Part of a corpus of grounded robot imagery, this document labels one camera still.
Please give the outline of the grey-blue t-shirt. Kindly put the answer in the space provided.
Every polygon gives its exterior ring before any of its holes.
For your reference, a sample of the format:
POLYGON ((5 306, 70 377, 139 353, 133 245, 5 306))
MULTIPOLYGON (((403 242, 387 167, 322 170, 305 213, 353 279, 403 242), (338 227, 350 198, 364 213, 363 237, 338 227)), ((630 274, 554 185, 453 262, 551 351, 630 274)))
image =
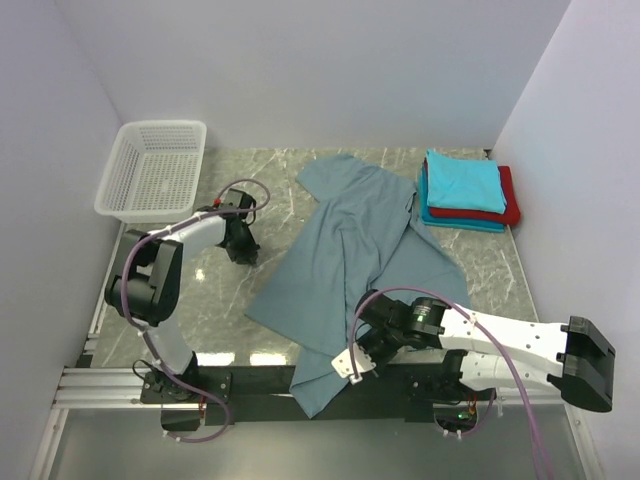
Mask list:
POLYGON ((471 302, 463 271, 414 209, 413 180, 338 154, 309 162, 297 181, 318 205, 246 315, 300 345, 289 391, 314 417, 348 383, 331 362, 367 291, 390 287, 410 304, 424 288, 471 302))

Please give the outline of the white perforated plastic basket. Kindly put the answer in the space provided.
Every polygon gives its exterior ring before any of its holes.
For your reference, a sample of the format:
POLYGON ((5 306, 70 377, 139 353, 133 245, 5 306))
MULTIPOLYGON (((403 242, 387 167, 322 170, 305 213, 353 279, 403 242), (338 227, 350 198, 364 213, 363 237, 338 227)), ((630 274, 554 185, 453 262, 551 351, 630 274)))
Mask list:
POLYGON ((94 201, 125 224, 169 223, 194 207, 207 127, 196 120, 146 120, 119 129, 94 201))

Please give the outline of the teal folded t-shirt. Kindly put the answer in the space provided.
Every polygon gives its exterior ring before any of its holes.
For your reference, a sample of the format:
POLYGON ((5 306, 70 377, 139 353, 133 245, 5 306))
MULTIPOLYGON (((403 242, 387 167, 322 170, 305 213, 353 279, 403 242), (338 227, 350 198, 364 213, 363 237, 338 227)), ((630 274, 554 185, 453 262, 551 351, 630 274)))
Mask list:
POLYGON ((420 199, 419 218, 425 225, 443 227, 443 228, 473 230, 473 231, 480 231, 485 233, 503 233, 505 230, 505 227, 502 224, 487 221, 487 220, 434 217, 429 212, 428 205, 427 205, 428 175, 427 175, 426 161, 423 161, 423 166, 421 167, 418 193, 419 193, 419 199, 420 199))

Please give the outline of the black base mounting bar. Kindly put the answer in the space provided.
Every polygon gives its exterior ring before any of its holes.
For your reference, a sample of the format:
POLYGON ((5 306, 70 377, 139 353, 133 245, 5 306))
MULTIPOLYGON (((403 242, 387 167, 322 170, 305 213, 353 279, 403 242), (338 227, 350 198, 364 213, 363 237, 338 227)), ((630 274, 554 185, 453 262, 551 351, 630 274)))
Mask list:
MULTIPOLYGON (((380 373, 366 373, 357 385, 346 386, 317 420, 402 419, 434 421, 435 411, 472 406, 495 397, 494 388, 475 392, 461 383, 461 359, 442 364, 391 364, 380 373)), ((217 396, 231 411, 231 422, 304 421, 307 415, 289 393, 292 366, 202 367, 196 386, 217 396)), ((140 394, 143 405, 163 410, 161 424, 171 432, 225 422, 225 411, 200 393, 172 383, 163 373, 145 374, 140 394)))

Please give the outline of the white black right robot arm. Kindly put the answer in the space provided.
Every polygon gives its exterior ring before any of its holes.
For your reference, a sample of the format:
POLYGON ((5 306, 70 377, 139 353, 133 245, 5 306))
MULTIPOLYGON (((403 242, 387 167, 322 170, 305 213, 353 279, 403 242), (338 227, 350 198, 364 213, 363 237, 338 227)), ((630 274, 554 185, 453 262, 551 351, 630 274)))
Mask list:
POLYGON ((474 311, 419 288, 411 303, 390 292, 371 290, 356 307, 356 318, 370 327, 349 347, 358 371, 388 362, 403 347, 439 349, 444 388, 556 390, 574 407, 612 411, 616 350, 591 320, 529 322, 474 311))

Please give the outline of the light blue folded t-shirt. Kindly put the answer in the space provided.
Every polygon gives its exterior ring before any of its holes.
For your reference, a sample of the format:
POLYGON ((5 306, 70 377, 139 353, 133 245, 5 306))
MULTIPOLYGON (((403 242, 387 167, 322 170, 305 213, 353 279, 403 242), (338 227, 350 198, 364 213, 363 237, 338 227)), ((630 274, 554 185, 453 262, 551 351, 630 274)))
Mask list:
POLYGON ((494 161, 458 159, 428 150, 426 162, 429 207, 505 212, 506 197, 494 161))

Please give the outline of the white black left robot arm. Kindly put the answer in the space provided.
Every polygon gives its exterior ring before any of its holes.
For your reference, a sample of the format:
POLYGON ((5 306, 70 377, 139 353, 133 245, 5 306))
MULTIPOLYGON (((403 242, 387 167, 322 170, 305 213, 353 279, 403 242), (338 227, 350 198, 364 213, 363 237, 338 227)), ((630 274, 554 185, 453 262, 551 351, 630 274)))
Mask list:
POLYGON ((176 313, 183 265, 209 247, 225 250, 233 263, 255 264, 254 220, 253 208, 210 208, 159 230, 128 230, 120 240, 104 300, 142 337, 153 369, 180 389, 204 393, 176 313))

